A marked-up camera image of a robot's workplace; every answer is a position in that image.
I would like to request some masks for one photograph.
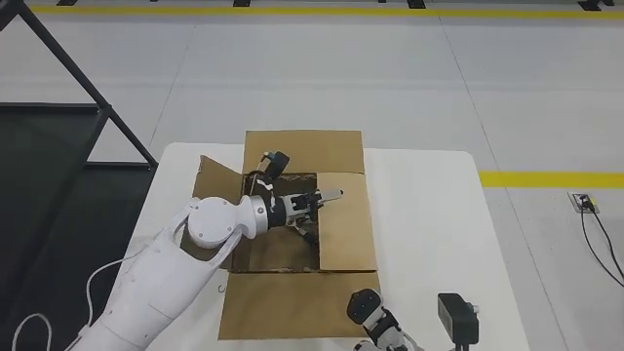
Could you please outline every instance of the floor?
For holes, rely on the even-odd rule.
[[[79,3],[138,1],[146,0]],[[428,5],[576,9],[570,0]],[[40,18],[157,158],[174,141],[242,143],[245,130],[355,129],[366,147],[465,150],[480,170],[624,171],[624,20]],[[89,101],[20,21],[2,32],[0,52],[0,101]],[[92,159],[140,156],[106,128]],[[529,345],[620,350],[624,293],[587,250],[570,189],[486,189]],[[592,193],[623,257],[624,193]],[[593,222],[588,232],[606,257]]]

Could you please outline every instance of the yellow floor line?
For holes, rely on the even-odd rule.
[[[624,188],[624,174],[567,172],[479,172],[483,187]]]
[[[460,17],[507,19],[624,20],[624,12],[449,10],[317,7],[160,7],[160,6],[30,6],[39,14],[110,16],[343,16],[343,17]]]

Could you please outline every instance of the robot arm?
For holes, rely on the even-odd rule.
[[[273,175],[257,180],[265,188],[262,194],[244,196],[238,205],[216,197],[192,199],[137,255],[109,298],[106,310],[92,326],[80,331],[68,349],[144,350],[193,302],[243,236],[253,239],[272,227],[296,225],[314,218],[325,202],[342,194],[337,190],[275,196],[270,179],[285,166],[278,168],[278,173],[274,173],[274,167],[267,167]],[[211,260],[195,259],[178,246],[176,235],[184,225],[197,246],[220,246]]]

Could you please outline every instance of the cardboard box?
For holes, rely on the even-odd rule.
[[[352,292],[379,290],[360,132],[247,132],[243,173],[202,157],[193,195],[238,203],[249,190],[245,174],[265,151],[277,150],[291,161],[274,184],[276,194],[317,187],[344,194],[319,210],[318,250],[286,227],[239,244],[226,264],[231,274],[218,338],[366,336],[346,315]],[[213,254],[187,236],[182,246],[204,260]]]

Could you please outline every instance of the electrical socket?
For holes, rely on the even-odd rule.
[[[592,201],[592,204],[594,204],[594,210],[596,214],[600,213],[601,211],[600,209],[598,209],[598,204],[596,204],[596,200],[594,199],[594,197],[592,197],[590,193],[577,193],[577,192],[570,191],[567,193],[567,196],[569,197],[569,201],[572,203],[572,206],[574,207],[576,212],[579,214],[584,213],[585,215],[590,215],[592,213],[592,211],[590,211],[589,209],[582,208],[581,197],[583,195],[587,195],[587,197],[589,197],[589,200]]]

